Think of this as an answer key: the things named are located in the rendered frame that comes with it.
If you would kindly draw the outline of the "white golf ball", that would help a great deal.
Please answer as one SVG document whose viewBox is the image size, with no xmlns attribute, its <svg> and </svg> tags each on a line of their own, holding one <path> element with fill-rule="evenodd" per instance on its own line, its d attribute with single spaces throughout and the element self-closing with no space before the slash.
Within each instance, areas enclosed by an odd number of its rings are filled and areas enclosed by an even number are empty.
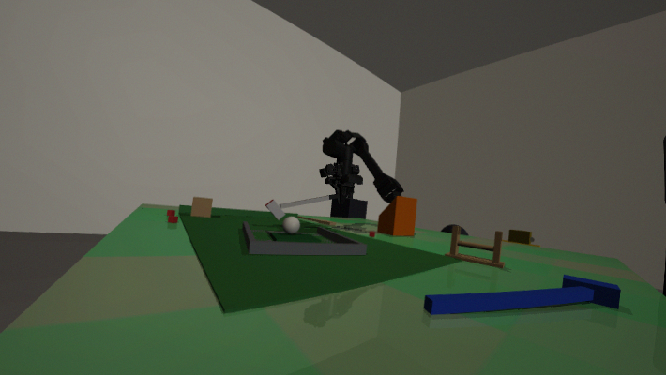
<svg viewBox="0 0 666 375">
<path fill-rule="evenodd" d="M 287 217 L 283 221 L 283 229 L 288 233 L 297 233 L 300 227 L 299 220 L 296 217 Z"/>
</svg>

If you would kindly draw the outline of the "dark green flat mat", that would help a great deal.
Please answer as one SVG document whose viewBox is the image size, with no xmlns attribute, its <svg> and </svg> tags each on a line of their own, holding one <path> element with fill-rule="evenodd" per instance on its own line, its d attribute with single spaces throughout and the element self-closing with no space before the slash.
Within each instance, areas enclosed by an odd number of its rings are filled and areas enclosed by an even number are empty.
<svg viewBox="0 0 666 375">
<path fill-rule="evenodd" d="M 256 241 L 273 241 L 266 231 L 284 231 L 285 218 L 179 215 L 224 313 L 344 292 L 462 261 L 303 220 L 298 233 L 315 235 L 322 227 L 367 244 L 366 255 L 249 254 L 243 221 Z"/>
</svg>

